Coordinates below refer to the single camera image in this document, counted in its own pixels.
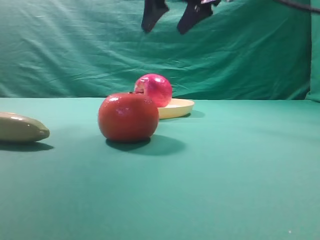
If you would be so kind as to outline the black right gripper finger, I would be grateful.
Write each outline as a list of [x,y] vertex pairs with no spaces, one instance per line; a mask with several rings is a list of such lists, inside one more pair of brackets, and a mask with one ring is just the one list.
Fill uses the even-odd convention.
[[165,0],[144,0],[144,10],[141,28],[145,33],[150,33],[158,20],[169,11]]

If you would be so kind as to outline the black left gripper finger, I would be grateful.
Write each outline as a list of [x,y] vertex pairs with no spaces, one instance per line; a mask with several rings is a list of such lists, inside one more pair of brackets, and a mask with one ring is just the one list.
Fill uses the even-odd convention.
[[213,15],[212,6],[217,7],[221,0],[186,0],[187,6],[177,24],[181,35],[186,34],[196,24]]

